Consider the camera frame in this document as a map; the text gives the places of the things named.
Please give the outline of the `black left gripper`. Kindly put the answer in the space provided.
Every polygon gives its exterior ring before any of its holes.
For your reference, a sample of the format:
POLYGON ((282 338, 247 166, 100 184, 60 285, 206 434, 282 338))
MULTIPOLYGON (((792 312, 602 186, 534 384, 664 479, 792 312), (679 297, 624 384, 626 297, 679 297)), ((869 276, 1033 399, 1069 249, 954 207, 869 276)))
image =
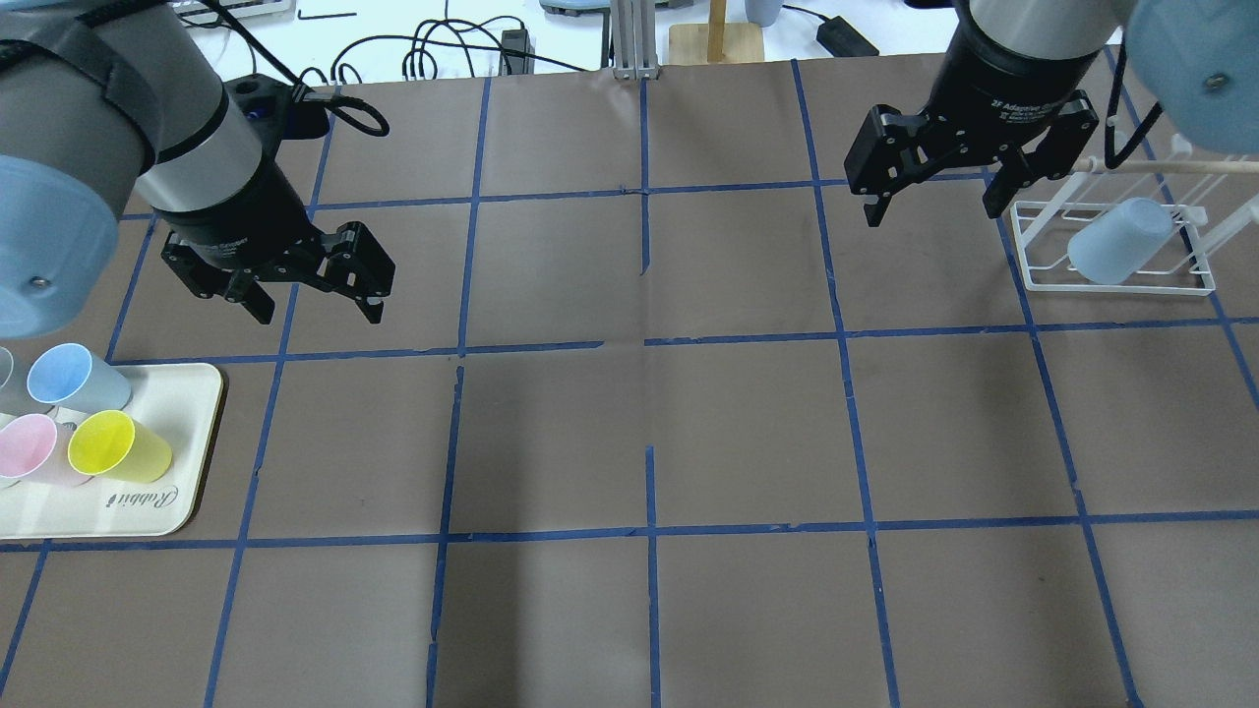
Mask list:
POLYGON ((261 163, 220 205, 157 210, 169 224, 162 263, 199 299, 222 297, 269 325, 274 300, 264 282, 302 283, 355 304, 378 325, 397 265, 363 220, 321 232, 288 178, 261 163))

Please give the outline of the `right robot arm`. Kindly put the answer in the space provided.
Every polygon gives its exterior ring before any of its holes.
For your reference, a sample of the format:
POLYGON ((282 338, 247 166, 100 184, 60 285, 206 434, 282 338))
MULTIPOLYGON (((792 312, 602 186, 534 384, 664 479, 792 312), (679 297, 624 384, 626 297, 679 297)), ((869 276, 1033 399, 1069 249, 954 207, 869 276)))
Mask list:
POLYGON ((876 105, 844 169, 878 227, 893 197, 951 169, 995 166, 990 218, 1058 180, 1098 130, 1123 165, 1161 117, 1196 147, 1256 152, 1254 1, 957 1, 925 106, 876 105))

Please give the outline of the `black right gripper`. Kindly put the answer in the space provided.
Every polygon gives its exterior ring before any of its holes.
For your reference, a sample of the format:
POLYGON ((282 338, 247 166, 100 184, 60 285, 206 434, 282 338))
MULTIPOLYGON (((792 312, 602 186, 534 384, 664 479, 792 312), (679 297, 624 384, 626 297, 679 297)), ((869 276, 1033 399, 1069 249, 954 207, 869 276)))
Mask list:
POLYGON ((927 181, 930 170, 1001 163, 985 189, 992 219, 1020 190, 1069 174, 1099 123, 1079 89, 1097 55, 1035 58, 961 20, 925 108, 904 115, 872 106, 849 149, 845 174, 867 226, 880 226, 893 197, 927 181))

